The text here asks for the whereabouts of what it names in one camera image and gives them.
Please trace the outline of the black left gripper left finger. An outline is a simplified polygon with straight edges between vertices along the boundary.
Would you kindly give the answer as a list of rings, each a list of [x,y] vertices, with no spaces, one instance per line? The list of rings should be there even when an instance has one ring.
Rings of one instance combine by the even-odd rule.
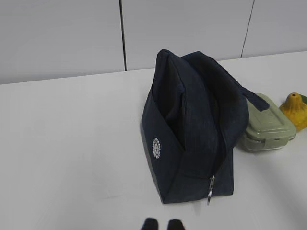
[[[158,221],[154,218],[146,218],[141,227],[141,230],[158,230],[159,224]]]

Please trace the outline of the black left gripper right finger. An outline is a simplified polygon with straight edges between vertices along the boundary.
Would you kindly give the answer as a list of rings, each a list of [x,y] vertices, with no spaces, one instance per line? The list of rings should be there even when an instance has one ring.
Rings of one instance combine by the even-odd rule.
[[[167,230],[185,230],[185,227],[181,220],[171,219],[168,222]]]

